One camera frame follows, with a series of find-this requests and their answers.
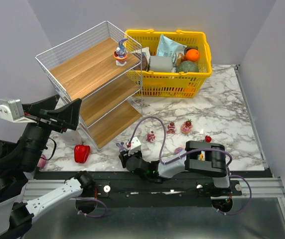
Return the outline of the purple bunny donut toy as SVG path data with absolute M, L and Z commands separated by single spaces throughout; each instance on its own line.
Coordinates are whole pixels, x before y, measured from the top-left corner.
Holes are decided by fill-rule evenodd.
M 119 153 L 124 154 L 129 151 L 130 147 L 124 142 L 117 142 L 116 146 L 119 148 Z

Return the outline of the purple bunny sundae toy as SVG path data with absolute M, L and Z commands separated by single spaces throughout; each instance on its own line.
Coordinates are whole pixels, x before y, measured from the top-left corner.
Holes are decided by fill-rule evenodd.
M 117 66 L 125 66 L 127 63 L 128 52 L 124 46 L 124 43 L 127 40 L 128 40 L 128 38 L 126 38 L 126 37 L 119 40 L 118 46 L 116 47 L 116 50 L 114 51 L 114 58 L 116 59 L 116 65 Z

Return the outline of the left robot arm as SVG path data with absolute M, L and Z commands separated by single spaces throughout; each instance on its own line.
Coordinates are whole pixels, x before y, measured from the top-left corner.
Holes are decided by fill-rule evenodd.
M 17 199 L 27 184 L 27 173 L 33 172 L 53 131 L 75 130 L 79 123 L 81 99 L 57 109 L 59 95 L 23 104 L 20 100 L 1 99 L 0 119 L 25 123 L 17 142 L 0 140 L 0 239 L 24 235 L 50 209 L 74 197 L 94 192 L 89 172 L 79 171 L 62 186 L 28 202 Z

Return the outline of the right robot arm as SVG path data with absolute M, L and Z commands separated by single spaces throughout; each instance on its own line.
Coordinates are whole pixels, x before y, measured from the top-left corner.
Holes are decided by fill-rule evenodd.
M 123 168 L 152 183 L 163 183 L 185 171 L 210 177 L 213 182 L 207 188 L 198 186 L 197 192 L 200 196 L 220 197 L 231 194 L 226 156 L 232 159 L 221 144 L 188 141 L 181 152 L 163 163 L 143 160 L 141 144 L 121 151 L 119 159 Z

